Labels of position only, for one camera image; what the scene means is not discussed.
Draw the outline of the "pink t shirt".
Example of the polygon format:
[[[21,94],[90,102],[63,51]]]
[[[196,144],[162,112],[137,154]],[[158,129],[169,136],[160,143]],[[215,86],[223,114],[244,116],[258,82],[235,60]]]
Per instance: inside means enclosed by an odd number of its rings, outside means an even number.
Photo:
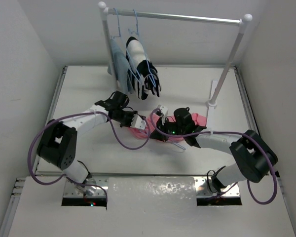
[[[192,116],[192,120],[194,121],[194,123],[196,125],[206,126],[207,118],[205,116],[202,116],[198,113],[192,113],[191,116]],[[156,114],[153,114],[152,118],[153,118],[152,119],[153,123],[156,123],[159,119],[159,116]],[[151,119],[147,118],[147,121],[148,121],[148,125],[150,126],[151,132],[153,132],[154,127],[152,126]],[[145,130],[140,130],[140,129],[136,129],[136,128],[128,128],[128,130],[137,139],[146,139],[147,138],[147,135],[148,135],[148,127],[147,126],[145,127]],[[170,137],[169,139],[171,142],[175,142],[175,143],[178,143],[178,142],[181,142],[184,140],[183,138],[172,138],[172,137]]]

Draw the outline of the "blue wire hanger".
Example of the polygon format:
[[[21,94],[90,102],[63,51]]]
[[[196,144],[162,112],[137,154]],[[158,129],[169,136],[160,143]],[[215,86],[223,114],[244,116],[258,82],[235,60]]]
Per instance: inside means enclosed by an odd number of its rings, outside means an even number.
[[[152,134],[153,134],[154,132],[155,132],[155,130],[153,130],[150,134],[148,134],[148,132],[146,132],[146,131],[140,131],[140,133],[141,133],[145,138],[148,137],[149,139],[152,139],[152,140],[155,140],[154,138],[152,138]],[[156,139],[156,141],[158,141],[158,142],[163,142],[163,143],[167,143],[167,144],[172,144],[172,145],[178,147],[179,149],[181,149],[181,150],[183,150],[183,151],[186,150],[186,148],[185,148],[184,146],[180,145],[180,144],[177,143],[177,142],[174,142],[174,141],[171,140],[170,138],[169,138],[168,140],[166,140],[166,141],[160,141],[160,140],[157,140],[157,139]]]

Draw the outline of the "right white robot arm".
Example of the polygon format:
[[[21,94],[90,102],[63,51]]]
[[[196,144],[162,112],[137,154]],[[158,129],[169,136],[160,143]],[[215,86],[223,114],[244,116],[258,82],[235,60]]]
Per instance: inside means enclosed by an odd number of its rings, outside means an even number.
[[[196,125],[189,108],[179,108],[174,112],[174,121],[169,121],[161,108],[151,115],[159,118],[152,123],[153,139],[166,141],[168,138],[182,138],[191,147],[207,148],[229,154],[234,164],[219,168],[211,177],[209,189],[219,192],[233,183],[247,181],[259,183],[271,173],[273,183],[277,183],[274,165],[278,158],[265,141],[253,130],[244,133],[233,131],[212,131]]]

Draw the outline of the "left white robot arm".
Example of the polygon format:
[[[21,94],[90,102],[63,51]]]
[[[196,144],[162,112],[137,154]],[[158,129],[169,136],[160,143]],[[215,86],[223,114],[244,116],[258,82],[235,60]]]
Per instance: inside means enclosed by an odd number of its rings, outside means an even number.
[[[92,105],[83,116],[69,117],[51,125],[42,134],[37,155],[59,168],[67,177],[77,183],[87,179],[88,171],[75,158],[77,138],[109,119],[121,127],[145,129],[146,122],[138,111],[125,111],[129,98],[122,92],[114,92],[107,100]]]

